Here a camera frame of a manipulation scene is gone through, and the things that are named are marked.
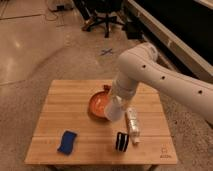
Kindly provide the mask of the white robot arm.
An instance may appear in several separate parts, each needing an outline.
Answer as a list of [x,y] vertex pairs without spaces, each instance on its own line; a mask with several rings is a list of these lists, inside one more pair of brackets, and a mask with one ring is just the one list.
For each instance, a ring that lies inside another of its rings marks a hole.
[[157,58],[156,47],[148,42],[121,53],[112,91],[130,100],[136,94],[138,84],[145,83],[192,109],[213,125],[213,84],[167,69],[157,63]]

